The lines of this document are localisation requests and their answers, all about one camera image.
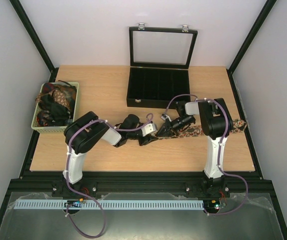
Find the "patterned paisley tie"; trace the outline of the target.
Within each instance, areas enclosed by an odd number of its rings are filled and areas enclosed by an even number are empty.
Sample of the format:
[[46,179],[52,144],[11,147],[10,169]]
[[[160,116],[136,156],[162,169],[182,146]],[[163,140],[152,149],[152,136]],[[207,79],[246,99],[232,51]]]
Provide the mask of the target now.
[[[243,133],[246,128],[248,127],[248,124],[246,121],[242,119],[235,119],[233,120],[233,127],[230,130],[230,133],[236,134],[236,133]],[[157,138],[158,140],[168,140],[168,139],[180,139],[180,138],[189,138],[189,137],[200,137],[204,136],[204,132],[202,130],[201,125],[196,126],[190,126],[185,130],[182,130],[177,135],[173,136],[157,136],[156,133],[154,133],[152,136],[154,138]]]

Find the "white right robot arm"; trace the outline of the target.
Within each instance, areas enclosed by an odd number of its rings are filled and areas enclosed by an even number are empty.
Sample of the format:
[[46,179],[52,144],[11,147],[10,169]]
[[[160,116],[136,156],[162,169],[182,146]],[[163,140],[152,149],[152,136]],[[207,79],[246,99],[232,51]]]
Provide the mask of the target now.
[[224,188],[224,149],[233,128],[233,120],[223,98],[204,99],[176,104],[178,117],[170,120],[164,113],[164,123],[155,134],[158,138],[179,137],[200,117],[201,130],[207,136],[207,161],[200,182],[204,196],[212,196]]

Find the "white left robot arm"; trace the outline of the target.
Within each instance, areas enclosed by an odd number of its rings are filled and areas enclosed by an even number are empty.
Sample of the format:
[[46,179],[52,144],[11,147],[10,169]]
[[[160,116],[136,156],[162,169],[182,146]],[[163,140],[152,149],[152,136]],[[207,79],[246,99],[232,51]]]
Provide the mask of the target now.
[[127,140],[138,140],[141,146],[153,139],[158,131],[152,121],[153,114],[146,116],[146,123],[141,123],[137,115],[129,114],[122,123],[111,125],[90,111],[72,122],[64,131],[67,147],[67,159],[62,172],[62,180],[52,184],[54,197],[75,196],[76,191],[94,196],[89,188],[82,188],[83,167],[87,153],[100,141],[106,141],[118,148]]

